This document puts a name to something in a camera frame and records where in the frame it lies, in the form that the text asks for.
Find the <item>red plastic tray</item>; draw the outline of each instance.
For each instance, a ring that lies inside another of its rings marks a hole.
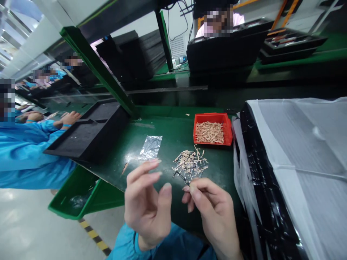
[[[224,143],[205,143],[196,141],[196,123],[223,123],[223,132],[224,132]],[[232,132],[231,132],[231,120],[228,118],[227,113],[204,113],[204,114],[195,114],[194,120],[194,132],[193,138],[195,144],[216,144],[216,145],[227,145],[230,146],[232,142]]]

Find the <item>green bin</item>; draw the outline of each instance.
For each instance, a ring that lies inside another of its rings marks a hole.
[[[86,196],[88,194],[90,196],[83,207],[72,207],[70,200],[73,197],[77,195]],[[48,209],[60,217],[79,220],[85,214],[122,205],[124,205],[124,192],[78,165],[55,195]]]

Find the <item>cable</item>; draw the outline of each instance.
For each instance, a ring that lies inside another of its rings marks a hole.
[[[167,7],[164,7],[163,9],[164,10],[171,10],[175,6],[175,4],[176,4],[176,2],[174,2],[171,7],[167,6]]]
[[[180,9],[181,9],[181,11],[182,11],[182,13],[183,13],[183,10],[182,10],[182,8],[181,8],[179,2],[184,3],[186,7],[187,7],[187,5],[186,5],[186,3],[185,3],[183,0],[178,0],[178,1],[177,1],[178,6],[180,7]],[[169,30],[169,11],[167,11],[167,34],[168,34],[168,37],[169,37],[170,41],[172,41],[172,42],[173,42],[177,37],[181,36],[181,35],[184,34],[186,31],[188,31],[188,28],[189,28],[188,21],[187,21],[187,18],[185,17],[185,14],[183,14],[183,16],[184,16],[185,22],[186,22],[186,24],[187,24],[187,29],[186,29],[183,33],[181,33],[181,34],[175,36],[175,37],[173,38],[173,40],[171,40],[171,38],[170,38],[170,30]]]
[[[188,62],[186,62],[185,64],[183,64],[182,66],[179,66],[178,68],[175,68],[174,70],[178,70],[178,69],[181,69],[181,68],[185,68],[188,66]]]
[[[190,42],[190,37],[191,37],[191,35],[192,35],[193,26],[194,26],[194,7],[193,7],[193,11],[192,11],[192,14],[193,14],[192,20],[193,20],[193,22],[192,22],[192,27],[191,27],[190,32],[189,32],[188,44],[189,44],[189,42]]]

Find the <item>white floor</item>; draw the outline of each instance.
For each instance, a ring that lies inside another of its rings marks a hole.
[[[106,259],[77,221],[63,219],[47,209],[52,199],[49,190],[0,189],[1,259]],[[124,207],[84,218],[112,249],[124,224]]]

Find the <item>white cover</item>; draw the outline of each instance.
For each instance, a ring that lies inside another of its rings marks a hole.
[[[347,98],[247,103],[309,259],[347,259]]]

